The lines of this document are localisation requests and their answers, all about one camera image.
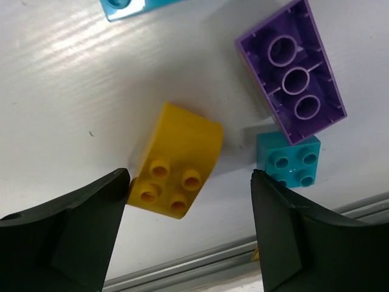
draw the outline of purple brick underside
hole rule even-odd
[[[347,116],[308,0],[292,1],[237,45],[291,145]]]

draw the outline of toy brick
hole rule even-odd
[[[256,137],[257,169],[264,170],[288,188],[315,183],[320,141],[310,137],[290,146],[281,132]]]
[[[130,186],[127,204],[181,219],[221,151],[219,123],[166,103]]]
[[[308,0],[295,0],[237,41],[290,145],[347,116]]]
[[[183,0],[100,0],[108,21],[148,12]]]

